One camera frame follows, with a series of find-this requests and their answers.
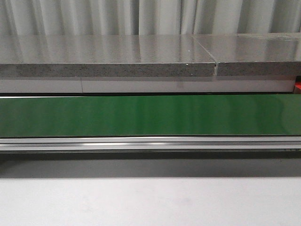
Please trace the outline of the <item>grey stone slab left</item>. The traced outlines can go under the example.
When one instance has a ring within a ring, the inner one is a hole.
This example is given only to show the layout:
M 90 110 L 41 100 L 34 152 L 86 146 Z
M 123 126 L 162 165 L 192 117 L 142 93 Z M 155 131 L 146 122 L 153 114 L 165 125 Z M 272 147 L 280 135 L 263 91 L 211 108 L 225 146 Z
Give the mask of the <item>grey stone slab left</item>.
M 2 78 L 211 77 L 215 62 L 187 35 L 25 35 L 0 40 Z

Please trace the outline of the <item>grey stone slab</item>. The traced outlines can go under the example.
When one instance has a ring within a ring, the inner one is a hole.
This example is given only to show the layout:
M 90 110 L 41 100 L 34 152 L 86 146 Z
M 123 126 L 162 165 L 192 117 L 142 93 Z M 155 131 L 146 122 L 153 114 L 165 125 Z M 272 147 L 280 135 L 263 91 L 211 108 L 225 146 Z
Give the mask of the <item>grey stone slab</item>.
M 215 62 L 187 35 L 25 35 L 0 40 L 2 78 L 211 77 Z
M 217 77 L 301 74 L 300 33 L 194 35 L 216 62 Z

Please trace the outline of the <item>white base panel under slab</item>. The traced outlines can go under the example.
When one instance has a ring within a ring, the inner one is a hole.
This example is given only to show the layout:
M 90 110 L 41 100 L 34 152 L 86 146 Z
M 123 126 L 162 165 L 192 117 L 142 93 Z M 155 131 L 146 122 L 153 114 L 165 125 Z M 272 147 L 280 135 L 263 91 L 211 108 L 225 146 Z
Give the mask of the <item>white base panel under slab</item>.
M 294 76 L 2 78 L 0 91 L 4 94 L 292 92 L 295 80 Z

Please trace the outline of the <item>grey stone slab right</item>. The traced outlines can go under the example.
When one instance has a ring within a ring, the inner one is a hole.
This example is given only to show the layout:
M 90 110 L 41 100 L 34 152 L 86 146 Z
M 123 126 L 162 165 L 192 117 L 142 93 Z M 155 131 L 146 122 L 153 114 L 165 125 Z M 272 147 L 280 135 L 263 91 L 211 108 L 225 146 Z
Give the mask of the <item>grey stone slab right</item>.
M 217 77 L 301 74 L 300 33 L 194 35 L 216 62 Z

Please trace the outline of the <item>green conveyor belt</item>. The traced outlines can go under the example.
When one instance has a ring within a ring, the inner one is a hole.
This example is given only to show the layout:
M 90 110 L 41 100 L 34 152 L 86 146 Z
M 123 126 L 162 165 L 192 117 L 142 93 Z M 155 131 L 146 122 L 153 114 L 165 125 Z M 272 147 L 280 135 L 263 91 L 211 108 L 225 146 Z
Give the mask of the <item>green conveyor belt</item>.
M 293 94 L 2 98 L 2 137 L 300 135 Z

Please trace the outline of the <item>red plastic tray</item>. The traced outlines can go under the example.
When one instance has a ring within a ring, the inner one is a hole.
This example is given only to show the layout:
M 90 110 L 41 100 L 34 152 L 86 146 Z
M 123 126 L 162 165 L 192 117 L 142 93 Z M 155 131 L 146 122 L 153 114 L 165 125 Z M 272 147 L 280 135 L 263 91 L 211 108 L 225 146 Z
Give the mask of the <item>red plastic tray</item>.
M 294 94 L 301 94 L 301 82 L 297 81 L 294 85 Z

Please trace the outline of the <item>white curtain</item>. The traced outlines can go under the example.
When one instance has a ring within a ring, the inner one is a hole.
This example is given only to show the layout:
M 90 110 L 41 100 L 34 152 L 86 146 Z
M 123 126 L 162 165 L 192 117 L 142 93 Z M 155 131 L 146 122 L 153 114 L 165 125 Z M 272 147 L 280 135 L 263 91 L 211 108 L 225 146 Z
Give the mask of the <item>white curtain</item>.
M 298 0 L 3 0 L 6 35 L 299 32 Z

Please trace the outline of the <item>aluminium conveyor frame rail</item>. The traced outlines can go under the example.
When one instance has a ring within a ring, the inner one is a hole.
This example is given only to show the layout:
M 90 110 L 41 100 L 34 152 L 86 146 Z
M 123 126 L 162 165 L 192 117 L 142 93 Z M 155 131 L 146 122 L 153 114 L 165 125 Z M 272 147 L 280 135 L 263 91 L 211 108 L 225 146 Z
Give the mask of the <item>aluminium conveyor frame rail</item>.
M 2 138 L 2 159 L 176 159 L 287 156 L 300 136 L 117 136 Z

